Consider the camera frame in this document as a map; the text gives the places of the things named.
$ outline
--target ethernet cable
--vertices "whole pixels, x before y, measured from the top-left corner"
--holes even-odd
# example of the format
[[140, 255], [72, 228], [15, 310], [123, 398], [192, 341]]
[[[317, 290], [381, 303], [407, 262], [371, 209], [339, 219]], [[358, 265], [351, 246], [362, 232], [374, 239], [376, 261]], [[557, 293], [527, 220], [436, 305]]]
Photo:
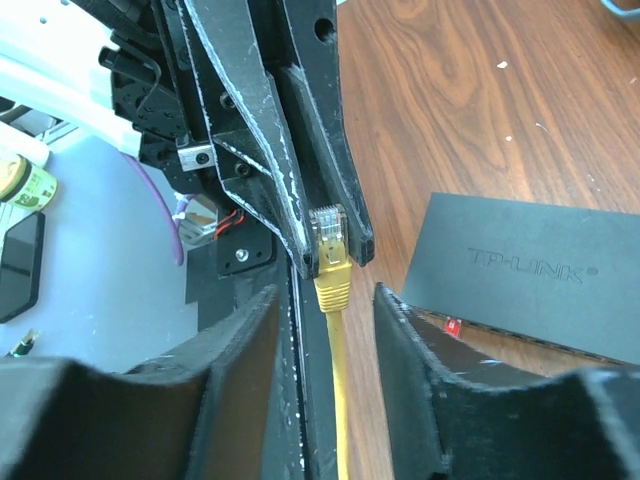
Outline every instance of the ethernet cable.
[[349, 304], [351, 258], [347, 242], [347, 218], [335, 205], [311, 212], [319, 253], [319, 274], [314, 280], [320, 310], [327, 316], [333, 390], [336, 409], [338, 479], [349, 479], [349, 423], [347, 417], [347, 358], [342, 311]]

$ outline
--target smartphone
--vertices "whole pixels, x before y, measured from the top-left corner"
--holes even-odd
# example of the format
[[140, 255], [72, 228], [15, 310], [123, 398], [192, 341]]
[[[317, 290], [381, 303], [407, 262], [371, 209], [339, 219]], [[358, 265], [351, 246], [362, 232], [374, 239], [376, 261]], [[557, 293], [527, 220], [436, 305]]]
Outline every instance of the smartphone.
[[0, 323], [7, 323], [38, 301], [44, 225], [44, 214], [36, 212], [5, 233], [0, 259]]

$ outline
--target red wire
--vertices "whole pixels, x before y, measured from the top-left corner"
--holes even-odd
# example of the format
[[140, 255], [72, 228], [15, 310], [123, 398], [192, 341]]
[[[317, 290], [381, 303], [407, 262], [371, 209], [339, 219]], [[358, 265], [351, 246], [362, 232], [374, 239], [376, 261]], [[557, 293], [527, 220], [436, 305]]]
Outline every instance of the red wire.
[[224, 222], [226, 222], [227, 220], [229, 220], [231, 217], [233, 217], [236, 213], [238, 213], [238, 209], [235, 209], [233, 212], [231, 212], [229, 215], [227, 215], [226, 217], [224, 217], [222, 220], [220, 220], [218, 222], [218, 225], [222, 225], [224, 224]]
[[230, 227], [235, 227], [236, 225], [240, 225], [242, 222], [244, 222], [245, 214], [243, 213], [242, 216], [234, 222], [224, 223], [229, 219], [229, 217], [226, 217], [225, 219], [223, 219], [222, 225], [218, 226], [218, 229], [216, 230], [216, 233], [213, 236], [214, 240], [217, 240], [225, 230], [229, 229]]

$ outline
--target screw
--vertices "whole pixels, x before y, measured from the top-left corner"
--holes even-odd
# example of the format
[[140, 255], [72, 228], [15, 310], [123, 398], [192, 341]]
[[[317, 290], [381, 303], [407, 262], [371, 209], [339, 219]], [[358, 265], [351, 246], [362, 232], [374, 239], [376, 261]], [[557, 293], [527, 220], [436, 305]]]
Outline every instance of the screw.
[[249, 252], [244, 248], [236, 250], [236, 258], [239, 262], [246, 262], [249, 259]]
[[208, 161], [209, 155], [207, 155], [206, 153], [199, 153], [198, 155], [196, 155], [196, 162], [198, 162], [198, 165], [204, 165]]
[[238, 175], [241, 178], [247, 178], [251, 174], [251, 169], [249, 168], [249, 165], [247, 165], [244, 162], [236, 163], [234, 170], [236, 171], [236, 175]]
[[227, 92], [223, 92], [222, 95], [220, 95], [220, 105], [222, 105], [222, 108], [225, 110], [233, 110], [236, 108], [235, 103], [233, 103], [233, 99]]

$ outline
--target wood grain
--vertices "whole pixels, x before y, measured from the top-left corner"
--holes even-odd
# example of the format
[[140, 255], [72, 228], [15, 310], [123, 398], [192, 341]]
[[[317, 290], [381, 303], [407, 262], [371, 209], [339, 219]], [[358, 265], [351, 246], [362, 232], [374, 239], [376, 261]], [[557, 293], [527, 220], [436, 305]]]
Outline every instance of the wood grain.
[[[374, 283], [402, 288], [432, 192], [640, 213], [640, 37], [599, 0], [349, 0], [338, 20], [377, 242], [349, 310], [351, 471], [390, 479]], [[539, 373], [585, 362], [467, 336]]]

